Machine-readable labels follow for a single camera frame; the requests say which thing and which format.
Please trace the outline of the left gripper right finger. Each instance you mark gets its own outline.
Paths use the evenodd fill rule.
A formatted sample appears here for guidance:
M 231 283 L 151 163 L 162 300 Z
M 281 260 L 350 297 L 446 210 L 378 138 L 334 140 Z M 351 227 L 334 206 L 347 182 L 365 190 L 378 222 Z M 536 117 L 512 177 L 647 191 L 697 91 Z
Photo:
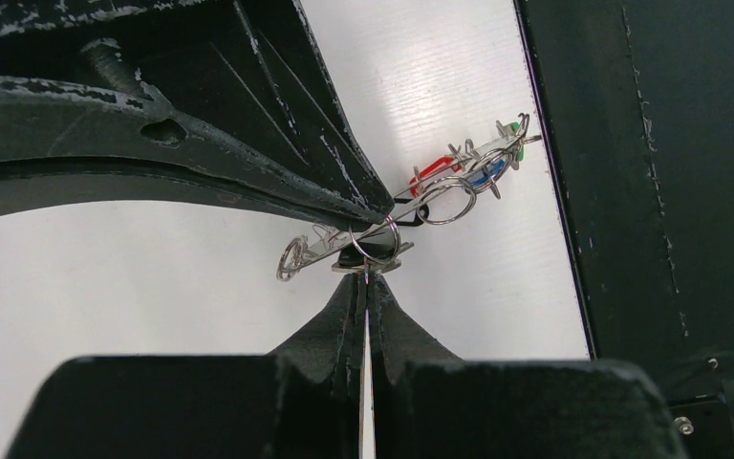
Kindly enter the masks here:
M 368 284 L 379 458 L 683 458 L 657 387 L 623 361 L 467 361 Z

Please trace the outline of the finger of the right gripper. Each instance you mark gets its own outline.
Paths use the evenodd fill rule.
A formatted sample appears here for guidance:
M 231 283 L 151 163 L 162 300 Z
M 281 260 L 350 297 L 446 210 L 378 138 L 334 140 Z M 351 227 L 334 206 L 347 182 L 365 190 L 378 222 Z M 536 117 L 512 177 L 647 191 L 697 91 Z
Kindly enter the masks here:
M 298 2 L 82 1 L 76 23 L 110 88 L 230 149 L 206 173 L 323 217 L 391 209 Z
M 0 76 L 0 216 L 107 201 L 237 208 L 339 228 L 374 220 L 355 173 L 305 178 L 227 132 L 151 99 Z

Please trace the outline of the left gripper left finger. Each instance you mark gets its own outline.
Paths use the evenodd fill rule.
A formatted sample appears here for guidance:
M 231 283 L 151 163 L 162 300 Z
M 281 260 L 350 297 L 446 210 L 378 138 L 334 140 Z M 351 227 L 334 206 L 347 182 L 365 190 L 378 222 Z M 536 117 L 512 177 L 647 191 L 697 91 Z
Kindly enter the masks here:
M 262 355 L 114 355 L 64 361 L 10 458 L 357 458 L 366 286 Z

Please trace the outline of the key with black tag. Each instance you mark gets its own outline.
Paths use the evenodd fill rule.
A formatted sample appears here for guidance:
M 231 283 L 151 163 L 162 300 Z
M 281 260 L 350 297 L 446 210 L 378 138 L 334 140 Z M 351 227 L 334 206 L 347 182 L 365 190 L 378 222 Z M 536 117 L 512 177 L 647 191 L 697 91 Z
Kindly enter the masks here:
M 415 247 L 404 242 L 399 226 L 390 218 L 377 229 L 346 232 L 345 243 L 331 266 L 334 273 L 354 273 L 369 284 L 375 274 L 388 273 L 400 267 L 402 254 Z

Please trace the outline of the large metal keyring disc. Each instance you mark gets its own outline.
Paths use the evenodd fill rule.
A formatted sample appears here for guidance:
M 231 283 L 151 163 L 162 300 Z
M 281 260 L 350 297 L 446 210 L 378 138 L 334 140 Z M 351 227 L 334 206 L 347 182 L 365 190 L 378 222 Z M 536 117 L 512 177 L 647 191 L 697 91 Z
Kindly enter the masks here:
M 518 120 L 516 121 L 520 123 L 522 128 L 521 133 L 524 135 L 525 156 L 525 145 L 540 141 L 541 136 L 531 136 L 529 134 L 531 121 L 529 114 L 519 114 Z M 510 167 L 508 153 L 503 151 L 502 139 L 498 133 L 495 139 L 480 146 L 475 145 L 473 140 L 468 138 L 461 145 L 450 144 L 448 149 L 449 152 L 444 156 L 455 156 L 463 166 L 461 171 L 439 174 L 426 180 L 422 184 L 422 194 L 417 198 L 410 194 L 410 185 L 408 182 L 394 196 L 394 207 L 390 213 L 379 223 L 370 226 L 368 229 L 336 229 L 321 224 L 313 225 L 313 232 L 317 236 L 317 240 L 312 242 L 306 235 L 299 235 L 293 238 L 280 257 L 276 269 L 276 278 L 282 282 L 288 282 L 302 270 L 316 263 L 332 256 L 337 258 L 337 252 L 342 249 L 345 243 L 348 229 L 356 233 L 362 233 L 366 230 L 376 230 L 387 221 L 387 218 L 397 223 L 397 218 L 410 210 L 414 210 L 420 204 L 427 204 L 430 208 L 429 217 L 426 219 L 424 225 L 448 225 L 462 219 L 474 209 L 481 194 L 490 192 L 496 199 L 500 200 L 502 198 L 498 183 L 514 169 Z M 499 160 L 505 160 L 507 162 L 503 175 L 498 181 L 491 183 L 490 188 L 483 192 L 477 192 L 466 178 L 477 168 L 485 167 L 486 164 Z

